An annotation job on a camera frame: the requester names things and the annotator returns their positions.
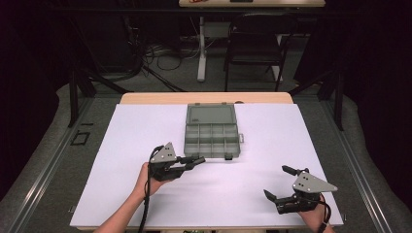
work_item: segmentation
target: human arm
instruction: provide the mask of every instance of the human arm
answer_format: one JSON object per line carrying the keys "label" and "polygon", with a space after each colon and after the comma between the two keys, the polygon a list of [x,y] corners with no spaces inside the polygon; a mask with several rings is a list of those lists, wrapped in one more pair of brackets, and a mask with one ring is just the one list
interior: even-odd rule
{"label": "human arm", "polygon": [[[321,195],[321,201],[325,201],[323,195]],[[298,212],[298,214],[300,215],[300,217],[302,217],[303,221],[313,232],[318,233],[320,226],[324,222],[325,206],[318,204],[315,210],[308,212]],[[328,224],[324,230],[324,233],[334,233],[334,230]]]}
{"label": "human arm", "polygon": [[[149,163],[146,162],[142,165],[139,177],[130,195],[127,197],[124,203],[94,232],[124,232],[127,223],[130,222],[131,217],[145,199],[145,188],[146,182],[148,180],[148,169]],[[168,182],[170,181],[158,182],[155,179],[151,179],[150,194],[153,195],[158,191],[158,189],[162,185]]]}

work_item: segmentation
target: white tabletop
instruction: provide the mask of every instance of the white tabletop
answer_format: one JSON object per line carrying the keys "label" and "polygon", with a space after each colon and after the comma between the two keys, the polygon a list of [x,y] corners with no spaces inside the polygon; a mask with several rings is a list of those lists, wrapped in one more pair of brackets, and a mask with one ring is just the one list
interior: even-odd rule
{"label": "white tabletop", "polygon": [[[235,105],[239,133],[245,136],[239,158],[207,159],[151,197],[146,229],[296,228],[298,214],[279,215],[264,196],[293,194],[296,177],[282,165],[309,168],[326,181],[301,113],[295,104]],[[172,142],[183,155],[187,105],[117,105],[91,169],[71,226],[100,225],[125,200],[141,164],[153,149]],[[331,193],[330,223],[343,224]],[[143,205],[129,228],[138,228]]]}
{"label": "white tabletop", "polygon": [[180,0],[181,7],[194,8],[217,8],[217,7],[323,7],[325,0],[254,0],[252,3],[236,2],[230,0],[207,0],[202,2],[191,3],[189,0]]}

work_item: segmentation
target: chair backrest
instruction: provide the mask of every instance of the chair backrest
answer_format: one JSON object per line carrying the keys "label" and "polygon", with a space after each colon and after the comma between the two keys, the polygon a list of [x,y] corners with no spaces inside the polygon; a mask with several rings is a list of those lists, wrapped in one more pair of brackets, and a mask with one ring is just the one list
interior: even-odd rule
{"label": "chair backrest", "polygon": [[297,28],[297,20],[288,14],[245,13],[236,17],[229,26],[232,34],[291,35]]}

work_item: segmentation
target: wooden desk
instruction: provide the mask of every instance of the wooden desk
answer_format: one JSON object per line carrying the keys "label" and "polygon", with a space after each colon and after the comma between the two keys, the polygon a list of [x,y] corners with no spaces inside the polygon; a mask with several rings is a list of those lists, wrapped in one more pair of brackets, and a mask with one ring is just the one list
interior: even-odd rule
{"label": "wooden desk", "polygon": [[[252,3],[231,3],[230,0],[207,0],[191,3],[189,0],[179,0],[179,6],[185,8],[321,8],[325,0],[254,0]],[[204,82],[206,79],[206,49],[205,49],[205,21],[200,17],[199,22],[200,55],[197,80]],[[272,67],[275,77],[279,74],[279,67]]]}
{"label": "wooden desk", "polygon": [[[267,189],[280,198],[293,194],[296,177],[283,172],[282,165],[308,167],[326,180],[299,109],[281,92],[125,94],[70,225],[92,230],[107,219],[132,190],[153,148],[172,142],[183,156],[187,103],[236,101],[246,103],[235,105],[239,133],[245,135],[240,156],[231,161],[208,158],[163,186],[151,198],[146,230],[305,227],[298,214],[279,215],[263,193]],[[343,224],[333,195],[324,196],[332,209],[330,223]],[[128,229],[139,227],[143,208]]]}

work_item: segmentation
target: gray compartment box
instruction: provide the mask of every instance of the gray compartment box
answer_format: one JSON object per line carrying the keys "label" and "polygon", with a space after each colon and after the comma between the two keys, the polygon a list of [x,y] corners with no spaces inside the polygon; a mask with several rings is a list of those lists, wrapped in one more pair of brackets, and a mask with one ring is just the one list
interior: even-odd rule
{"label": "gray compartment box", "polygon": [[240,145],[234,105],[188,105],[184,153],[226,160],[238,157]]}

